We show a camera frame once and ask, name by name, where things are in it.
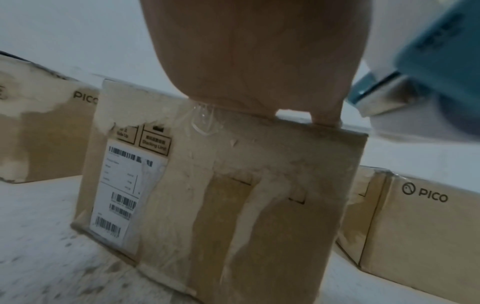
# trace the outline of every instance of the wet cardboard box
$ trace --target wet cardboard box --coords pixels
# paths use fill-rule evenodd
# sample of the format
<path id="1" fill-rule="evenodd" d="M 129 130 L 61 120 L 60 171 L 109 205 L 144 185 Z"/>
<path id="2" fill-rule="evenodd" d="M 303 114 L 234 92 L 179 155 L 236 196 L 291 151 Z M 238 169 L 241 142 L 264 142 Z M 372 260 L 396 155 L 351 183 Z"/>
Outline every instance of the wet cardboard box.
<path id="1" fill-rule="evenodd" d="M 206 304 L 311 304 L 366 140 L 105 81 L 72 227 Z"/>
<path id="2" fill-rule="evenodd" d="M 479 202 L 478 193 L 360 167 L 337 242 L 365 272 L 478 303 Z"/>
<path id="3" fill-rule="evenodd" d="M 0 179 L 81 175 L 98 89 L 0 55 Z"/>

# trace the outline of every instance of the black printed symbol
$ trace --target black printed symbol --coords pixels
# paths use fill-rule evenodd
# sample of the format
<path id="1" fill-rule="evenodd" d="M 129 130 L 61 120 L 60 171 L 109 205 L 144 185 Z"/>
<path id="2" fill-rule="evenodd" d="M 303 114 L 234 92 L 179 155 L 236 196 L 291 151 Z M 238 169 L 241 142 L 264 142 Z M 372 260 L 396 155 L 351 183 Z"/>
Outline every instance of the black printed symbol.
<path id="1" fill-rule="evenodd" d="M 415 190 L 417 188 L 415 187 L 414 183 L 405 183 L 403 184 L 403 186 L 401 187 L 401 190 L 403 191 L 403 193 L 405 193 L 406 195 L 412 195 L 415 193 Z"/>

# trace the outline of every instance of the barcode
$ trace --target barcode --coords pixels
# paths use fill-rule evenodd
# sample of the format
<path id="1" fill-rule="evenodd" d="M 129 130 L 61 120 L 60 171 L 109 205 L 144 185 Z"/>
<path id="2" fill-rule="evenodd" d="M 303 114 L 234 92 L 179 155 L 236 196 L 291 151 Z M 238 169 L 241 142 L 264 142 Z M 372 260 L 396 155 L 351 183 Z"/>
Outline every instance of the barcode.
<path id="1" fill-rule="evenodd" d="M 111 200 L 122 204 L 123 206 L 127 207 L 130 210 L 134 210 L 135 206 L 137 205 L 137 202 L 135 202 L 134 200 L 124 197 L 115 192 L 111 193 Z"/>
<path id="2" fill-rule="evenodd" d="M 118 148 L 114 148 L 112 146 L 109 146 L 108 147 L 108 150 L 113 153 L 113 154 L 116 154 L 116 155 L 120 155 L 120 156 L 123 156 L 123 157 L 126 157 L 128 159 L 131 159 L 131 160 L 134 160 L 138 163 L 142 163 L 142 158 L 140 156 L 136 156 L 135 154 L 131 154 L 131 153 L 128 153 L 127 151 L 124 151 L 124 150 L 121 150 L 121 149 L 118 149 Z M 146 164 L 149 166 L 149 167 L 152 167 L 152 165 L 154 164 L 154 162 L 152 162 L 151 160 L 146 160 Z"/>
<path id="3" fill-rule="evenodd" d="M 120 227 L 118 227 L 117 225 L 107 221 L 106 219 L 104 219 L 100 216 L 96 217 L 95 226 L 101 227 L 101 228 L 109 231 L 110 234 L 113 235 L 114 237 L 118 237 L 120 235 L 120 229 L 121 229 Z"/>
<path id="4" fill-rule="evenodd" d="M 127 212 L 127 211 L 123 210 L 122 208 L 117 207 L 113 204 L 110 204 L 110 210 L 113 211 L 114 213 L 120 215 L 120 216 L 123 216 L 126 219 L 130 219 L 131 216 L 132 216 L 132 214 L 130 212 Z"/>
<path id="5" fill-rule="evenodd" d="M 157 143 L 159 143 L 159 144 L 162 144 L 162 145 L 165 144 L 165 140 L 161 140 L 161 139 L 152 137 L 152 136 L 150 136 L 150 135 L 147 135 L 146 138 L 147 138 L 147 139 L 150 139 L 150 140 L 152 140 L 152 141 L 155 141 L 155 142 L 157 142 Z"/>

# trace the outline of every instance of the white floor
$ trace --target white floor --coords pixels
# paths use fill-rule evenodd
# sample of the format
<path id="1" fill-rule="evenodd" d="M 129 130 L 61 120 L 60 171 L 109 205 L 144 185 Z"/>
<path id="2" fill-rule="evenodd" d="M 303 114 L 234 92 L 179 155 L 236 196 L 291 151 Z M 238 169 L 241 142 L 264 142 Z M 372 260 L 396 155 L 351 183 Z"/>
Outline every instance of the white floor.
<path id="1" fill-rule="evenodd" d="M 194 303 L 69 226 L 80 177 L 0 183 L 0 303 Z M 358 270 L 336 248 L 315 304 L 445 304 Z"/>

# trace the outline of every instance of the white wall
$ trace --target white wall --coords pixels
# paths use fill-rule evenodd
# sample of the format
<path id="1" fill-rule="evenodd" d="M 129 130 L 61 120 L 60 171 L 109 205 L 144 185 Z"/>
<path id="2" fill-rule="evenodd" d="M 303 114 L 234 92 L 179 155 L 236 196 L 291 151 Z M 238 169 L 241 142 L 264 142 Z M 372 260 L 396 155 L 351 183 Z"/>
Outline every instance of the white wall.
<path id="1" fill-rule="evenodd" d="M 52 69 L 79 67 L 180 94 L 156 59 L 137 0 L 3 0 L 0 50 Z M 361 65 L 358 77 L 367 71 Z M 370 127 L 350 105 L 341 117 L 346 125 Z M 407 144 L 372 137 L 362 164 L 480 192 L 479 156 L 475 144 Z"/>

